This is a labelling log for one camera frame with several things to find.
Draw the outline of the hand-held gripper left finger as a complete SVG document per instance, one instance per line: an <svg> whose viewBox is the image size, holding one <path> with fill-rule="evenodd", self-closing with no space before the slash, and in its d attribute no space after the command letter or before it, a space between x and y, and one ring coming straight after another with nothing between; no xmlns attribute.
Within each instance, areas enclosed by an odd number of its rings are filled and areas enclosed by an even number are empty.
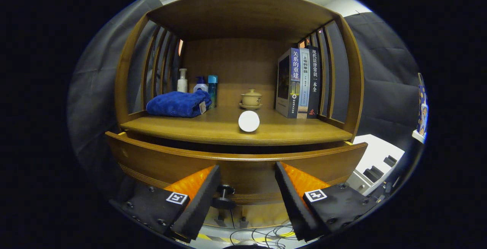
<svg viewBox="0 0 487 249"><path fill-rule="evenodd" d="M195 176L193 192L135 184L132 192L111 199L110 204L159 237L190 243L198 237L221 181L217 165L200 170Z"/></svg>

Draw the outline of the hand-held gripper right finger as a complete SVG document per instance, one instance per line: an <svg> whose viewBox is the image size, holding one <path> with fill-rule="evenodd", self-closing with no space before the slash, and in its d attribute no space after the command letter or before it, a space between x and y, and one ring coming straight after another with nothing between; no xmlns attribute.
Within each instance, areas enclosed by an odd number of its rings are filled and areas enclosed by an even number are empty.
<svg viewBox="0 0 487 249"><path fill-rule="evenodd" d="M340 231L381 201L346 183L329 185L282 162L275 163L275 179L298 240L310 241Z"/></svg>

